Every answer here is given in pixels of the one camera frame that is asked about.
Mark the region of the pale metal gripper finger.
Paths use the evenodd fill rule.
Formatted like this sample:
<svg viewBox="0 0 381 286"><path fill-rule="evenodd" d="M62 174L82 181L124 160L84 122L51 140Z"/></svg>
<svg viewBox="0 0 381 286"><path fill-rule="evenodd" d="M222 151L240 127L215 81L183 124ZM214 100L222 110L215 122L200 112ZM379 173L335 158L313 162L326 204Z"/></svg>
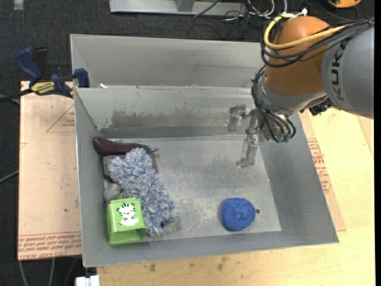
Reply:
<svg viewBox="0 0 381 286"><path fill-rule="evenodd" d="M237 167L244 168L255 164L258 150L258 138L256 135L247 136L243 140L242 157L236 162Z"/></svg>
<svg viewBox="0 0 381 286"><path fill-rule="evenodd" d="M229 122L227 130L229 132L236 132L239 122L248 117L246 104L238 104L229 108Z"/></svg>

